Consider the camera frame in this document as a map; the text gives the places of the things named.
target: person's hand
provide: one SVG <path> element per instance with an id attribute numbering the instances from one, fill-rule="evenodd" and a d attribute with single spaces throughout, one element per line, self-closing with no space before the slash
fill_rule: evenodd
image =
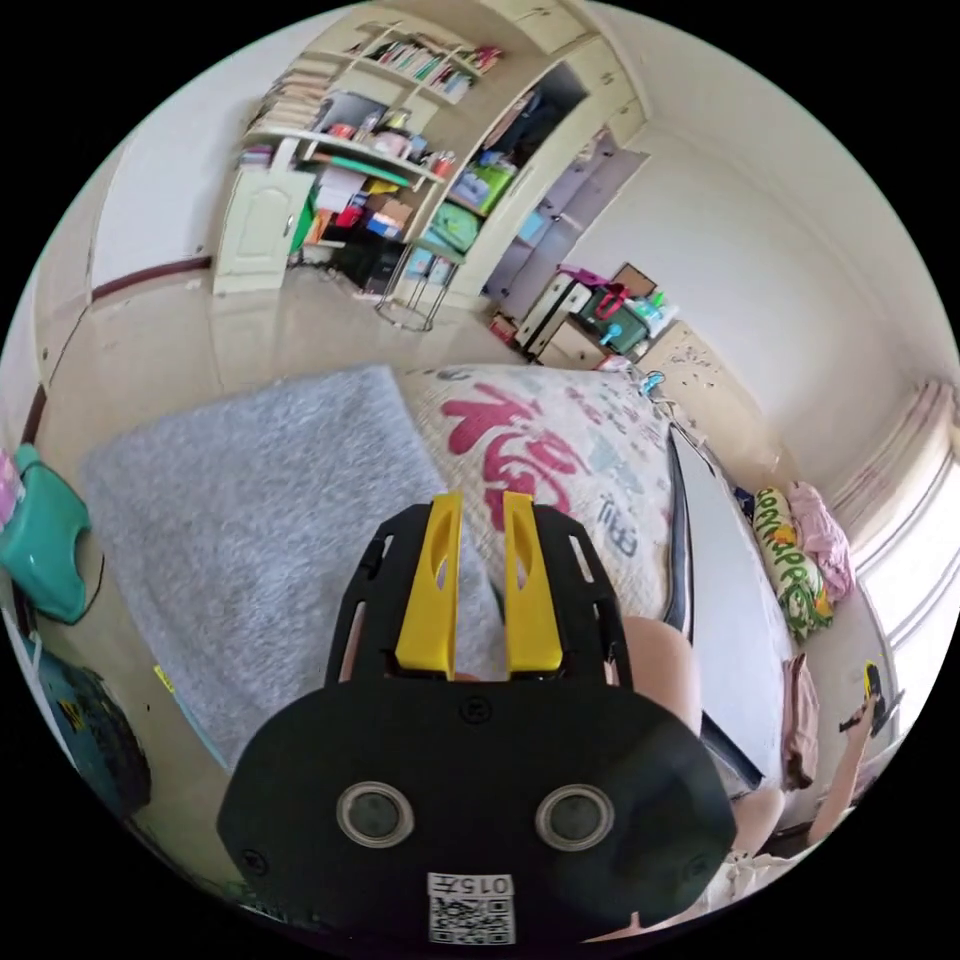
<path id="1" fill-rule="evenodd" d="M 854 725 L 847 730 L 847 743 L 853 747 L 866 746 L 873 729 L 873 715 L 877 709 L 876 695 L 870 697 L 851 718 Z"/>

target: floral bedspread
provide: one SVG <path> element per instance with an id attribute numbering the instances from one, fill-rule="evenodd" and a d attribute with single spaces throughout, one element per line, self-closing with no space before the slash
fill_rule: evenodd
<path id="1" fill-rule="evenodd" d="M 421 436 L 495 584 L 504 582 L 503 492 L 586 528 L 624 614 L 668 601 L 668 422 L 623 373 L 463 366 L 397 374 Z"/>

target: green plastic stool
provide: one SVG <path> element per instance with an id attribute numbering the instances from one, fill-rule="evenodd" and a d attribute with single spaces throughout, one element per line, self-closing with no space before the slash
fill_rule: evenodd
<path id="1" fill-rule="evenodd" d="M 90 514 L 31 444 L 23 444 L 14 461 L 26 496 L 0 532 L 0 566 L 40 613 L 76 623 L 87 603 L 77 540 L 90 530 Z"/>

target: person's arm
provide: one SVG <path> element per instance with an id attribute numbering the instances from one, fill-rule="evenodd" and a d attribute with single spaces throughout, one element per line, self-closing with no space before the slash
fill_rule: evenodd
<path id="1" fill-rule="evenodd" d="M 867 749 L 867 741 L 870 739 L 875 707 L 876 699 L 871 697 L 860 708 L 860 716 L 856 726 L 847 731 L 847 746 L 840 758 L 840 763 L 837 765 L 833 783 L 830 784 L 827 796 L 824 798 L 823 804 L 807 832 L 808 847 L 819 843 L 833 831 L 853 801 L 857 774 L 860 772 L 863 754 Z"/>

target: floor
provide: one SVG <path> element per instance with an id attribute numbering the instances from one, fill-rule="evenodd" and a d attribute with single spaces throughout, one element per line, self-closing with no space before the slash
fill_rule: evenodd
<path id="1" fill-rule="evenodd" d="M 280 378 L 363 363 L 518 362 L 478 317 L 444 310 L 429 334 L 400 330 L 309 268 L 290 271 L 275 295 L 214 297 L 206 273 L 181 275 L 105 298 L 83 318 L 57 368 L 37 447 L 82 494 L 79 464 L 99 444 Z M 100 561 L 96 543 L 83 544 L 79 565 L 91 591 Z M 51 652 L 106 679 L 140 738 L 153 800 L 138 826 L 187 872 L 226 892 L 239 881 L 214 827 L 227 776 L 155 674 L 109 570 L 79 624 L 41 620 L 38 629 Z"/>

